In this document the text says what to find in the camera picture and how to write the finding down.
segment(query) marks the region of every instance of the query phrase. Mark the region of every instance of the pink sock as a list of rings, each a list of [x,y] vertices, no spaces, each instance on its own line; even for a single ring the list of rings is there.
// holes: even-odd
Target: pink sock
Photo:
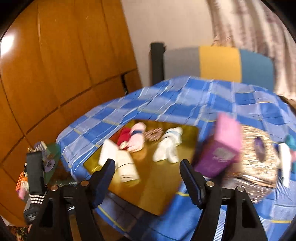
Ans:
[[[128,141],[128,151],[136,152],[144,147],[144,131],[146,125],[143,122],[139,122],[131,128],[131,138]]]

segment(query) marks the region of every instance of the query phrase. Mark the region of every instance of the wooden panel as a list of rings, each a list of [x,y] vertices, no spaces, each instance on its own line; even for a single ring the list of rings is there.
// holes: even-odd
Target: wooden panel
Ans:
[[[99,83],[119,75],[101,1],[75,0],[74,6],[79,38],[92,81]]]
[[[129,93],[142,88],[140,76],[137,69],[125,74],[124,81]]]
[[[3,205],[0,204],[0,214],[3,218],[9,221],[11,224],[15,226],[25,226],[24,221],[21,221],[15,215],[13,215],[9,210],[6,209]]]
[[[0,203],[18,219],[23,220],[25,203],[18,198],[15,191],[16,183],[0,168]]]
[[[61,107],[63,116],[65,117],[67,124],[71,124],[73,121],[84,115],[86,112],[96,107],[99,104],[99,99],[95,95],[93,89],[83,93],[70,101],[66,105]]]
[[[20,173],[24,170],[26,163],[26,153],[30,146],[26,138],[23,138],[8,155],[3,162],[3,169],[13,178],[17,183]]]
[[[120,0],[102,0],[110,40],[121,73],[137,68]]]
[[[4,88],[16,120],[27,132],[58,105],[40,55],[36,2],[17,17],[1,45]]]
[[[109,100],[124,96],[124,90],[120,76],[106,80],[94,87],[94,91],[99,98],[99,103],[105,103]]]
[[[39,40],[42,59],[60,104],[91,86],[71,0],[40,0]]]
[[[28,135],[28,141],[34,145],[38,141],[55,142],[57,136],[67,127],[65,119],[58,109],[40,122]]]
[[[23,136],[9,108],[0,79],[0,162]]]

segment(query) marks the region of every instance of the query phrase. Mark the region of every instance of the screw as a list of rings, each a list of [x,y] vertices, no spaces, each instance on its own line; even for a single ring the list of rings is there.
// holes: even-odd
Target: screw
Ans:
[[[207,184],[207,186],[209,186],[209,187],[213,187],[213,186],[215,186],[215,183],[212,182],[212,181],[207,181],[206,184]]]
[[[53,185],[50,190],[52,190],[54,192],[54,191],[58,190],[58,188],[59,187],[57,185]]]
[[[84,180],[84,181],[82,181],[80,184],[81,184],[81,186],[86,187],[86,186],[89,185],[89,181],[88,181],[88,180]]]
[[[244,191],[244,188],[242,186],[238,186],[237,189],[238,189],[239,192],[243,192]]]

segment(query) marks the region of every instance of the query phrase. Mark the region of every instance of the blue plaid bedsheet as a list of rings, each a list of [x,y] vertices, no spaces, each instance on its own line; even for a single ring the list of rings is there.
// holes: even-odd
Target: blue plaid bedsheet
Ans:
[[[89,179],[83,163],[131,119],[150,119],[197,126],[199,141],[213,127],[218,111],[240,123],[267,131],[274,142],[287,134],[296,138],[296,117],[268,90],[254,85],[177,77],[99,105],[69,125],[57,138],[62,162],[78,181]],[[296,177],[290,188],[281,184],[255,205],[270,241],[278,240],[296,214]],[[164,215],[157,217],[108,193],[96,211],[132,240],[190,240],[201,211],[191,203],[181,183]],[[226,207],[220,211],[215,240],[221,240]]]

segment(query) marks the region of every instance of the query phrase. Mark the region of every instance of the pink box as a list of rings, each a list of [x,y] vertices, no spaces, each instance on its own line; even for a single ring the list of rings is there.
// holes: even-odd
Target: pink box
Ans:
[[[240,124],[226,113],[220,112],[214,134],[209,137],[194,169],[206,177],[215,177],[228,165],[239,160],[240,148]]]

